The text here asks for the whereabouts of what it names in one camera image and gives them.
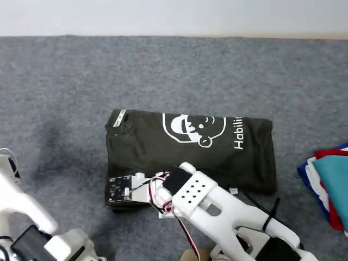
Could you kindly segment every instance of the white wire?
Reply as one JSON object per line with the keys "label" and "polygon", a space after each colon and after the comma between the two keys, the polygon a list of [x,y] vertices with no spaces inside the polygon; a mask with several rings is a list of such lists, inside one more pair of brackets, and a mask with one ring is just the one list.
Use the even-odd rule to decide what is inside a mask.
{"label": "white wire", "polygon": [[9,148],[0,148],[0,152],[1,151],[7,151],[7,155],[10,156],[10,159],[13,160],[15,166],[16,166],[16,170],[15,170],[15,173],[14,175],[16,175],[18,173],[18,159],[17,159],[17,156],[14,154],[14,152],[12,150],[10,150]]}

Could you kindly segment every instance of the black cable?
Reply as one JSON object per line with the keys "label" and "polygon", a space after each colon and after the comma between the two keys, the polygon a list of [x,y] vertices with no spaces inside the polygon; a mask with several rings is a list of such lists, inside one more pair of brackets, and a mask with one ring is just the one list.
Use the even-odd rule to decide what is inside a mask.
{"label": "black cable", "polygon": [[274,206],[273,206],[273,208],[272,208],[272,210],[271,210],[271,212],[270,212],[268,218],[266,219],[265,224],[263,224],[263,227],[262,227],[262,231],[263,231],[263,232],[266,231],[266,228],[267,228],[267,226],[268,226],[268,223],[276,216],[276,214],[277,214],[277,208],[278,208],[278,206],[279,206],[280,201],[281,201],[281,198],[280,198],[280,197],[277,197],[276,202],[274,203]]}
{"label": "black cable", "polygon": [[12,237],[10,237],[9,235],[0,235],[0,240],[10,240],[11,242],[13,242]]}
{"label": "black cable", "polygon": [[[244,196],[246,196],[246,198],[248,200],[250,200],[257,208],[261,209],[263,212],[265,212],[266,214],[271,214],[270,212],[268,212],[267,209],[265,209],[263,206],[261,206],[256,200],[254,200],[247,192],[243,191],[243,190],[240,190],[240,192],[242,192],[244,194]],[[289,229],[291,229],[290,226],[288,226],[285,222],[281,221],[280,219],[278,219],[277,217],[273,216],[272,217],[273,219],[277,220],[279,223],[283,224],[284,226],[288,227]],[[299,244],[299,248],[301,250],[305,250],[305,247],[303,245],[302,242],[300,242]]]}
{"label": "black cable", "polygon": [[9,252],[7,252],[6,248],[0,245],[0,251],[4,253],[5,261],[10,261]]}

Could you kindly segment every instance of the folded t-shirt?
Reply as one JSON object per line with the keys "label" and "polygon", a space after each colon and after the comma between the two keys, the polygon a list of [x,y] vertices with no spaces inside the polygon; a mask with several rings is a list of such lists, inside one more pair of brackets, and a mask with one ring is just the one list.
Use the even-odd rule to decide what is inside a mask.
{"label": "folded t-shirt", "polygon": [[114,110],[105,127],[107,180],[187,161],[224,188],[276,191],[270,120]]}
{"label": "folded t-shirt", "polygon": [[[348,148],[348,142],[346,143],[343,143],[337,147],[335,147],[335,149],[338,149],[338,150],[346,150]],[[326,208],[326,203],[322,201],[322,198],[319,197],[319,193],[318,191],[314,191],[314,189],[312,188],[312,184],[308,178],[308,173],[307,173],[307,170],[309,169],[308,168],[308,161],[313,161],[314,158],[310,158],[308,160],[306,160],[304,163],[302,163],[300,166],[297,167],[297,171],[301,177],[301,179],[303,180],[304,184],[306,185],[306,187],[308,187],[315,199],[317,200],[318,202],[318,205],[320,206],[323,214],[324,214],[324,217],[325,219],[330,222],[330,211],[329,211],[329,208],[330,208],[330,202],[329,202],[329,208]]]}
{"label": "folded t-shirt", "polygon": [[314,161],[313,165],[348,231],[348,157],[326,156]]}

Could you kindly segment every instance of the carpet floor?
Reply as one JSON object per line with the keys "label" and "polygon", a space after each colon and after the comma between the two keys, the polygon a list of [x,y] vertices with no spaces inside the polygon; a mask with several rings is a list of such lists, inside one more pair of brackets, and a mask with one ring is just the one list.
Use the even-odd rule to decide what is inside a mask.
{"label": "carpet floor", "polygon": [[[348,140],[348,41],[0,38],[0,99],[0,147],[18,155],[20,187],[60,233],[83,229],[101,256],[177,260],[189,248],[179,224],[152,208],[115,214],[104,205],[104,124],[113,108],[133,108],[272,119],[279,189],[255,198],[270,209],[280,196],[278,217],[318,260],[347,259],[347,238],[325,221],[296,167]],[[11,219],[14,234],[28,224]],[[213,246],[188,229],[199,247]]]}

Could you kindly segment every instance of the cartoon face print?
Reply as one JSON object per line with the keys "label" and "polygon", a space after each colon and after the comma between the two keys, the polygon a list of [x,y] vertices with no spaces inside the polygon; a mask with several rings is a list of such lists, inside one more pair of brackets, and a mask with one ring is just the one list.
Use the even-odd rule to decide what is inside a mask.
{"label": "cartoon face print", "polygon": [[226,128],[226,118],[163,114],[163,128],[179,143],[198,143],[203,148],[213,144]]}

